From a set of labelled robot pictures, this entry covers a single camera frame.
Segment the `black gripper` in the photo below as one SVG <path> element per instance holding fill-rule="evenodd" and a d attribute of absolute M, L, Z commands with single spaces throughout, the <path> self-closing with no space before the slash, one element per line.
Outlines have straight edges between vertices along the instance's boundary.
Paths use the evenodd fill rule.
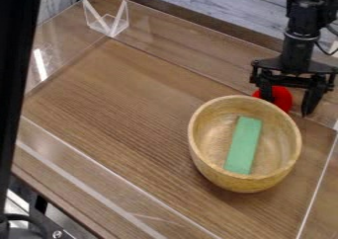
<path fill-rule="evenodd" d="M 272 86 L 305 89 L 301 113 L 306 117 L 314 112 L 325 93 L 334 89 L 337 75 L 338 70 L 327 64 L 309 60 L 289 65 L 275 57 L 252 61 L 250 82 L 259 87 L 262 99 L 268 102 L 275 99 Z"/>

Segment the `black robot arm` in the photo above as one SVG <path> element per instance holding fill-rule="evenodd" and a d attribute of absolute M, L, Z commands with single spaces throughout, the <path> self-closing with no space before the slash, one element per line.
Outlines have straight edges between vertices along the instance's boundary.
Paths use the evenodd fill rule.
<path fill-rule="evenodd" d="M 252 61 L 250 82 L 266 101 L 274 102 L 274 86 L 305 90 L 301 113 L 310 115 L 327 92 L 335 87 L 338 67 L 313 60 L 313 49 L 333 55 L 319 45 L 321 30 L 331 33 L 337 20 L 338 0 L 286 0 L 287 25 L 283 31 L 282 53 L 278 57 Z"/>

